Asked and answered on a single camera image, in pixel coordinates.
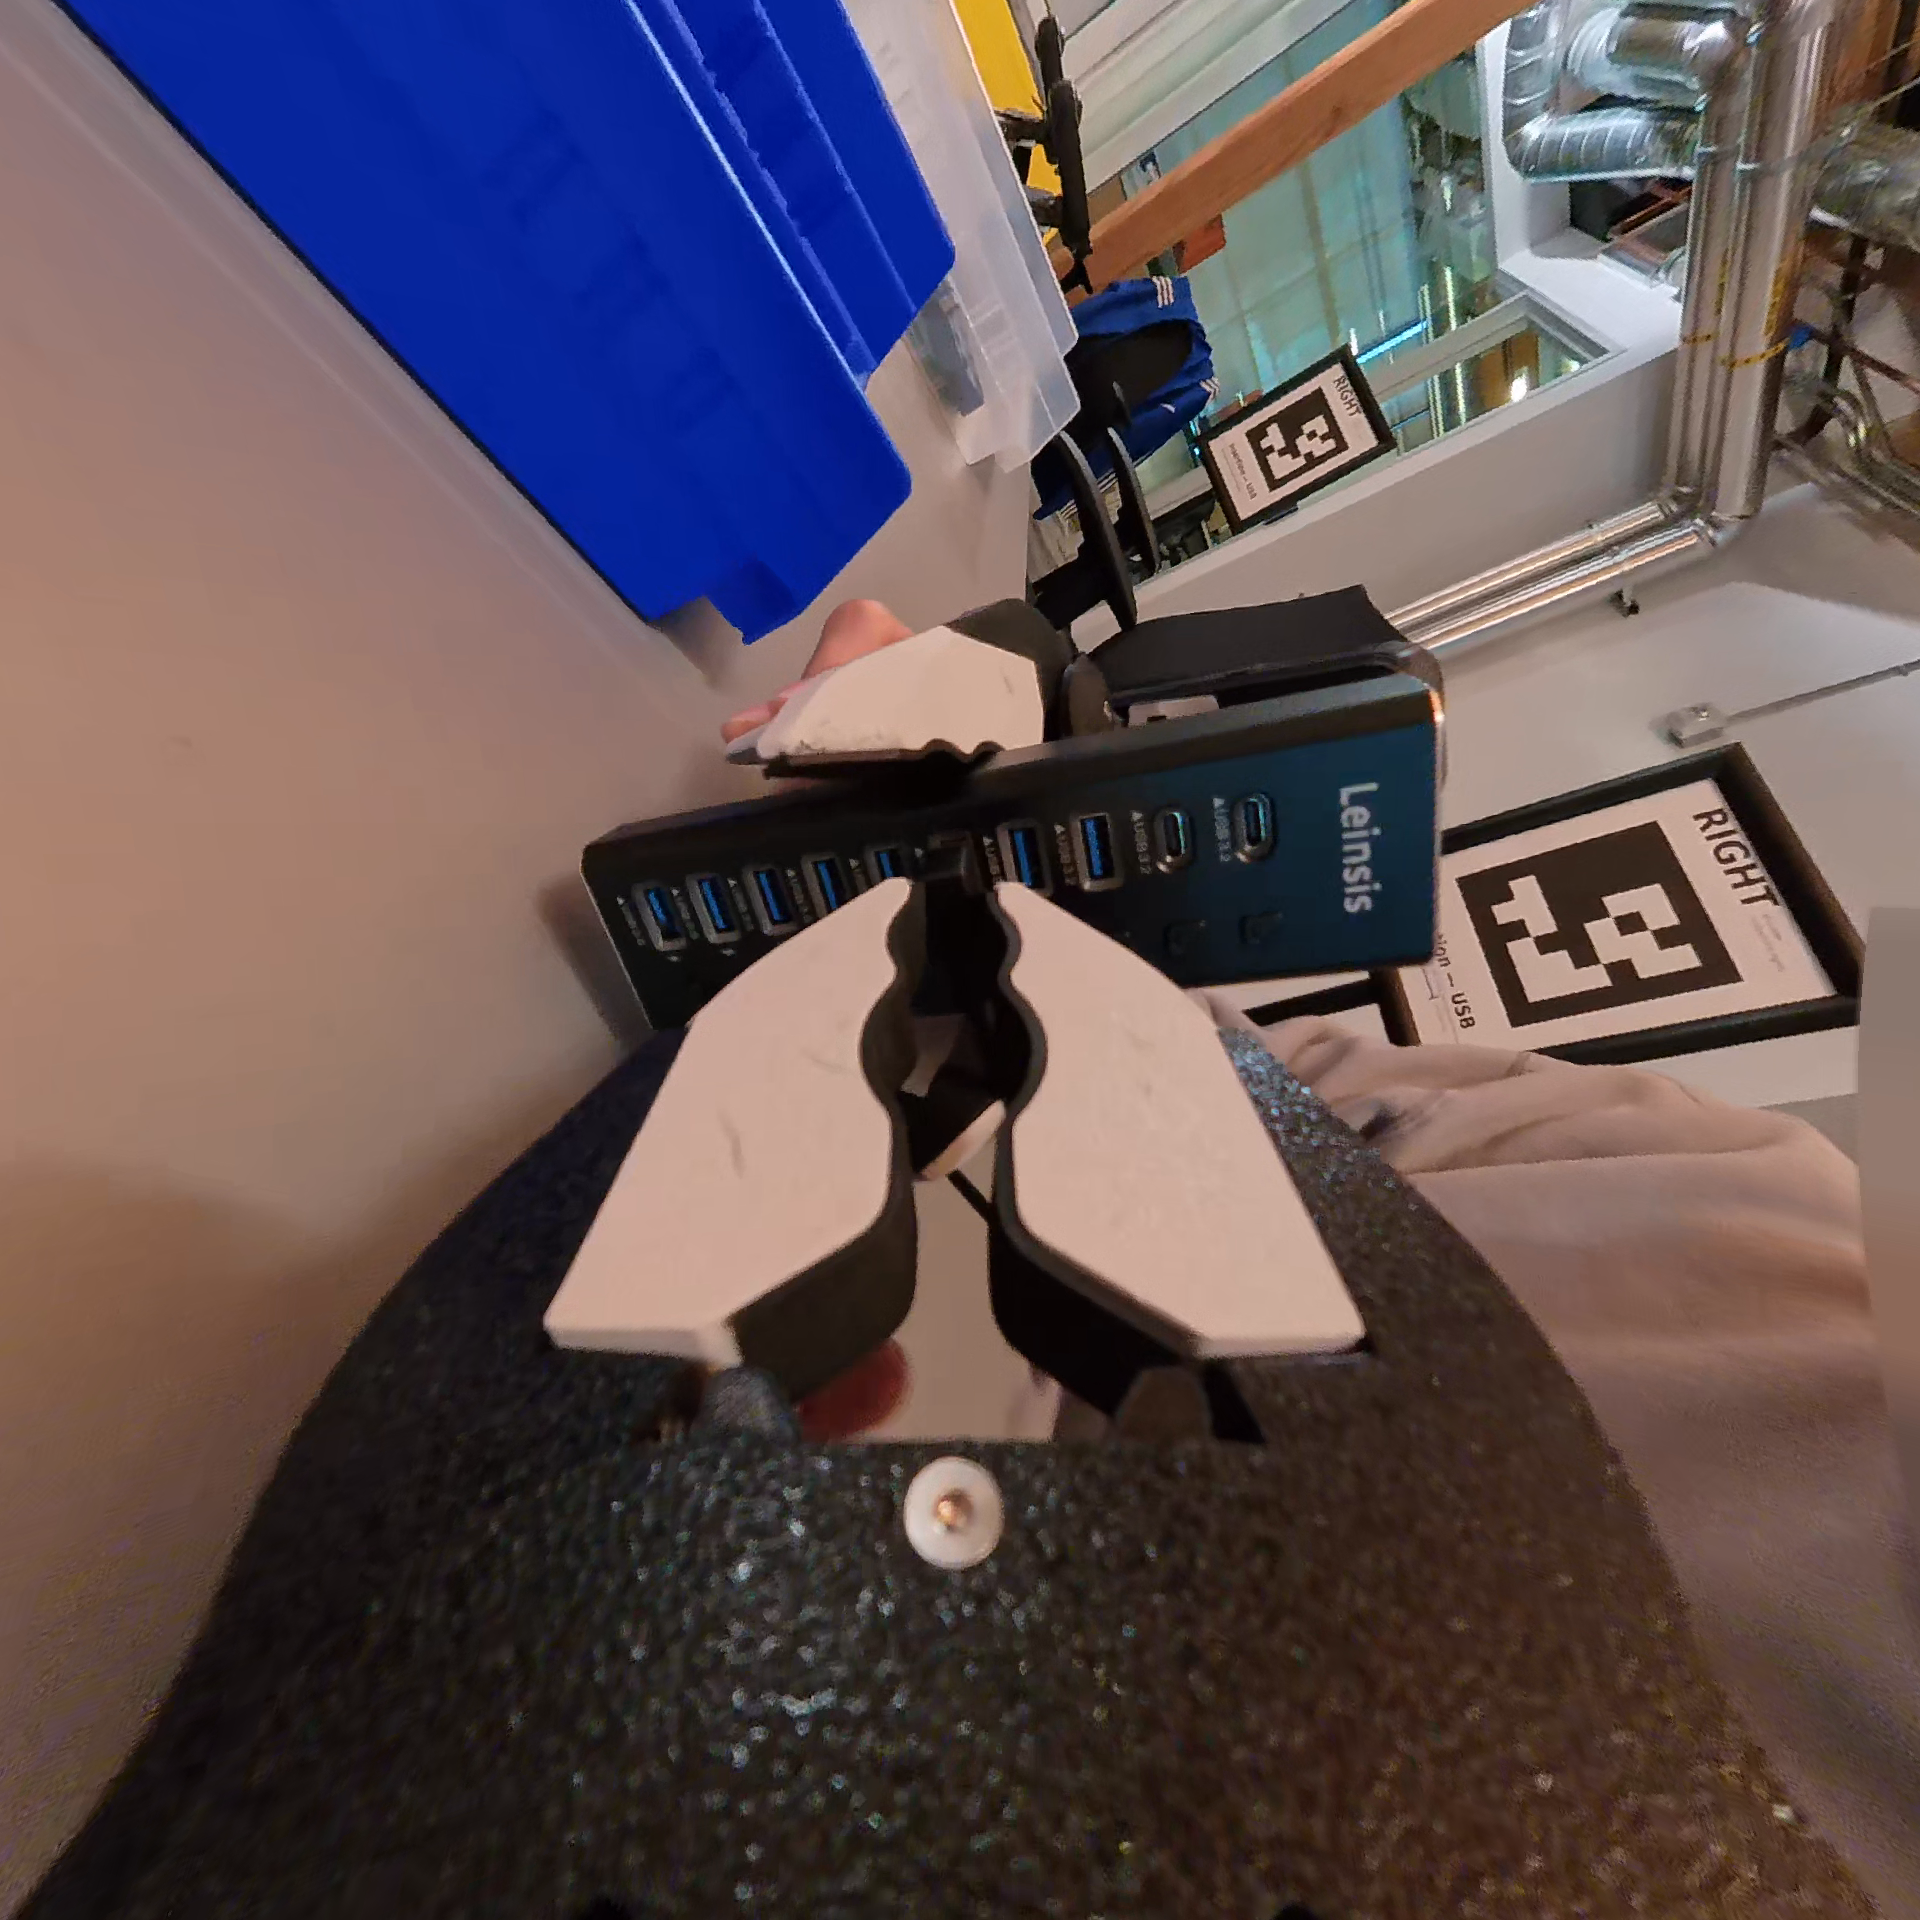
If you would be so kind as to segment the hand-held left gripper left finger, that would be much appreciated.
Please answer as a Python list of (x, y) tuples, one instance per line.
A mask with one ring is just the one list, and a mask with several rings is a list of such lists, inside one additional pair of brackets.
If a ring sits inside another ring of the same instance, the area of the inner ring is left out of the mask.
[(552, 1342), (747, 1367), (800, 1399), (899, 1330), (918, 984), (919, 884), (895, 876), (704, 1005), (544, 1309)]

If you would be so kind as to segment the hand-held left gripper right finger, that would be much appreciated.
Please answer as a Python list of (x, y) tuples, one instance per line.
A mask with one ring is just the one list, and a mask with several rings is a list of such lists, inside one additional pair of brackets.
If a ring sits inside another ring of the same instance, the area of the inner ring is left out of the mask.
[(1106, 1417), (1148, 1375), (1357, 1356), (1361, 1309), (1211, 1016), (1036, 891), (999, 882), (985, 911), (1009, 1342)]

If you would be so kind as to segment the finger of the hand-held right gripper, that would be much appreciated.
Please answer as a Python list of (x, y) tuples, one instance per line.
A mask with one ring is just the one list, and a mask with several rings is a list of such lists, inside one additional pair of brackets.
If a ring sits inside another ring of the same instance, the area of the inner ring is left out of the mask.
[(934, 627), (800, 681), (756, 729), (756, 766), (819, 775), (1032, 748), (1046, 732), (1039, 666)]

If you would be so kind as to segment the dark teal usb hub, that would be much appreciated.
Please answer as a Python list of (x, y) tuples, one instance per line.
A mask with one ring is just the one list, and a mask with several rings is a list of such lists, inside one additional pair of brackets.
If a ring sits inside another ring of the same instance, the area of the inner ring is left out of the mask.
[(776, 780), (588, 842), (652, 1029), (970, 829), (1018, 882), (1177, 985), (1378, 971), (1435, 939), (1435, 700), (1403, 674), (983, 756)]

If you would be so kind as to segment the person's right forearm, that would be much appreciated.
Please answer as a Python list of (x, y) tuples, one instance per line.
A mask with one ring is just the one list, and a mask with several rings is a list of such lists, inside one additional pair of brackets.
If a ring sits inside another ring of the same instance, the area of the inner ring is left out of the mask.
[(1916, 1504), (1856, 1163), (1648, 1069), (1395, 1046), (1192, 1000), (1500, 1275), (1645, 1500), (1740, 1715), (1884, 1915), (1916, 1915)]

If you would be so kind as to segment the person's right hand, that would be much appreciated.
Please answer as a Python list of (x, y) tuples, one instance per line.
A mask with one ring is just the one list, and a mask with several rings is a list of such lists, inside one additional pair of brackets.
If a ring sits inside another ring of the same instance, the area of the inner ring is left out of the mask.
[(849, 598), (829, 611), (822, 631), (800, 668), (797, 679), (768, 696), (754, 708), (731, 713), (723, 723), (720, 738), (728, 746), (740, 738), (762, 729), (783, 708), (797, 700), (812, 681), (830, 672), (891, 647), (913, 635), (913, 627), (891, 613), (875, 598)]

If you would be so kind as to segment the black office chair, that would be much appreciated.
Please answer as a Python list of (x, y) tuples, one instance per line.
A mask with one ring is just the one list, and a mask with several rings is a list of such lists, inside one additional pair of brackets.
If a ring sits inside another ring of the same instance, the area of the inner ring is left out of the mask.
[(1057, 631), (1102, 607), (1117, 629), (1139, 618), (1138, 585), (1159, 571), (1153, 520), (1139, 471), (1118, 429), (1102, 433), (1106, 471), (1096, 475), (1073, 431), (1059, 433), (1036, 458), (1040, 475), (1063, 478), (1075, 510), (1079, 545), (1073, 557), (1028, 582), (1026, 598)]

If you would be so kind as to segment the small framed printed tag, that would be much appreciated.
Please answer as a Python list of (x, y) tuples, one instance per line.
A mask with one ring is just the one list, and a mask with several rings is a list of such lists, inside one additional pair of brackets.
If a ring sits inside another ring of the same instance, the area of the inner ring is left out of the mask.
[(1332, 349), (1285, 387), (1221, 415), (1198, 441), (1213, 504), (1234, 537), (1395, 451), (1397, 439), (1351, 347)]

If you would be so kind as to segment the blue striped jacket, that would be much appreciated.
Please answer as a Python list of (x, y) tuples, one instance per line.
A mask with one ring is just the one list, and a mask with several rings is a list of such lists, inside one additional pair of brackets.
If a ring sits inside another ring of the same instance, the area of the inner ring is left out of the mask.
[(1211, 345), (1188, 276), (1135, 276), (1073, 307), (1066, 369), (1079, 398), (1068, 437), (1113, 493), (1106, 436), (1126, 446), (1141, 492), (1194, 466), (1194, 429), (1219, 396)]

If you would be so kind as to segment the clear plastic bin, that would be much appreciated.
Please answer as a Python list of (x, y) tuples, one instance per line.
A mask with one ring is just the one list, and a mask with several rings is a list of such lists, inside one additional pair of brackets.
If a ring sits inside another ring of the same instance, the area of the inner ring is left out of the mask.
[(1068, 303), (948, 2), (850, 2), (953, 263), (905, 339), (968, 466), (1028, 467), (1077, 413)]

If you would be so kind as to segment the wooden beam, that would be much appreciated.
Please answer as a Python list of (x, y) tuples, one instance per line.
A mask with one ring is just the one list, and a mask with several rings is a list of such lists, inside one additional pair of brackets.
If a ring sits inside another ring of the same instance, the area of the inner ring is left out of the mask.
[(1341, 45), (1308, 54), (1281, 92), (1166, 165), (1162, 179), (1090, 222), (1087, 270), (1099, 290), (1143, 270), (1230, 208), (1282, 178), (1332, 139), (1391, 104), (1445, 63), (1478, 47), (1523, 11), (1521, 2), (1382, 4), (1052, 4), (1066, 28), (1066, 76), (1082, 104), (1090, 187), (1184, 129), (1319, 28), (1339, 21)]

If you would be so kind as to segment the blue plastic crate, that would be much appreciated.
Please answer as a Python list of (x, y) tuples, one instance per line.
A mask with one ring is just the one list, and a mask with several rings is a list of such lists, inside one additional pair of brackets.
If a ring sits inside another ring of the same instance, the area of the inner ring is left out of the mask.
[(798, 616), (909, 495), (956, 248), (844, 4), (80, 2), (642, 616)]

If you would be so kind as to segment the silver metal pipes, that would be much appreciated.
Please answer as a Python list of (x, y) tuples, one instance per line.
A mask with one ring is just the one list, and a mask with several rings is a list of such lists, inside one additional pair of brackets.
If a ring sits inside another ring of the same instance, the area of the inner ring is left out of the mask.
[(1652, 498), (1391, 613), (1439, 656), (1574, 601), (1631, 603), (1643, 577), (1708, 557), (1758, 511), (1778, 437), (1788, 336), (1815, 215), (1859, 237), (1895, 225), (1859, 205), (1888, 145), (1842, 83), (1864, 4), (1736, 4), (1738, 68), (1693, 163), (1668, 441)]

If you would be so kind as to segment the yellow panel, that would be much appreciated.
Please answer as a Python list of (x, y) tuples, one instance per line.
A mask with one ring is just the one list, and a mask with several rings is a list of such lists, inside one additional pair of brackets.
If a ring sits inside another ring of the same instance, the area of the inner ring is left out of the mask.
[(987, 103), (999, 113), (1040, 115), (1045, 83), (1022, 4), (953, 2), (952, 10)]

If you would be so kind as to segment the silver flexible duct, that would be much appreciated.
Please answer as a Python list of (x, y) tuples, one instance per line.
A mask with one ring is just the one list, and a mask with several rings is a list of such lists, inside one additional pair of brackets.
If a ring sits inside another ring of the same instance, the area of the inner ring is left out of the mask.
[(1690, 179), (1744, 32), (1736, 4), (1528, 5), (1505, 37), (1506, 163), (1532, 183)]

